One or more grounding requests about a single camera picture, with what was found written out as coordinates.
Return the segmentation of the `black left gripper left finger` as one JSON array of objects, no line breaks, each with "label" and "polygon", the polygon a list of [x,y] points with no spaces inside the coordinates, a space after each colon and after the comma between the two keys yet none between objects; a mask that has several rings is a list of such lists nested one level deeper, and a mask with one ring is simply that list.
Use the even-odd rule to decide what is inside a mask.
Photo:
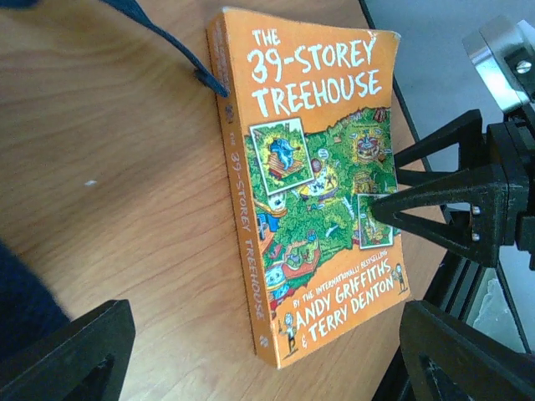
[{"label": "black left gripper left finger", "polygon": [[2,400],[117,400],[135,339],[127,300],[109,300],[1,362]]}]

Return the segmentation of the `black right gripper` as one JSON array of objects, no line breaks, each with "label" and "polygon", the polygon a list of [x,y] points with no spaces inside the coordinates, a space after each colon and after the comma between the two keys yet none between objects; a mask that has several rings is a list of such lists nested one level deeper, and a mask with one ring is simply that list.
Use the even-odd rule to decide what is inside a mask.
[{"label": "black right gripper", "polygon": [[[514,107],[501,123],[487,126],[472,109],[395,155],[401,184],[420,184],[372,203],[373,217],[467,260],[495,267],[501,245],[530,255],[534,269],[534,109]],[[454,172],[404,167],[453,145]]]}]

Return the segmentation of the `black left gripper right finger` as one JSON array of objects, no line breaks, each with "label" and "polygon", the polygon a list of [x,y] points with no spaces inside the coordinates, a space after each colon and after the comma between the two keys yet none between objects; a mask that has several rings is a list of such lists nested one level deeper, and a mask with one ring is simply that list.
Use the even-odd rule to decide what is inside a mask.
[{"label": "black left gripper right finger", "polygon": [[404,306],[400,348],[417,400],[533,400],[534,358],[426,301]]}]

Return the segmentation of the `orange 39-Storey Treehouse book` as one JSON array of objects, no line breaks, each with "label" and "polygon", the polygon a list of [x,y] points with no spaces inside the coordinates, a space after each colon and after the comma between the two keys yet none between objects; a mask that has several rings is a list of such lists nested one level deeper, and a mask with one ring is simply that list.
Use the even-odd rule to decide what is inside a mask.
[{"label": "orange 39-Storey Treehouse book", "polygon": [[257,355],[284,368],[410,295],[390,135],[400,35],[223,8],[208,28]]}]

